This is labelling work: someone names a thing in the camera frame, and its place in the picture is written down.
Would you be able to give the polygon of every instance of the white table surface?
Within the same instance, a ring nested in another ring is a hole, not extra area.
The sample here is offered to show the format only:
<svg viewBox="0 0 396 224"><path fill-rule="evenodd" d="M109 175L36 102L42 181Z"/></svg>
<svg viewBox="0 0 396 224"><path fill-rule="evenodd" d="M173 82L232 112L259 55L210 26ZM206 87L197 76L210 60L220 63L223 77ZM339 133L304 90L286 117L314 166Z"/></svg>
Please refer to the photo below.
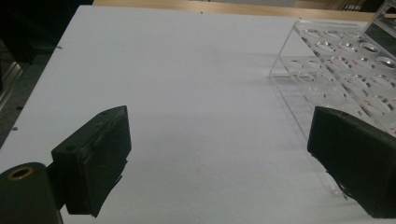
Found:
<svg viewBox="0 0 396 224"><path fill-rule="evenodd" d="M50 151L102 110L129 109L132 151L83 223L394 223L321 183L268 78L295 19L80 7L0 151Z"/></svg>

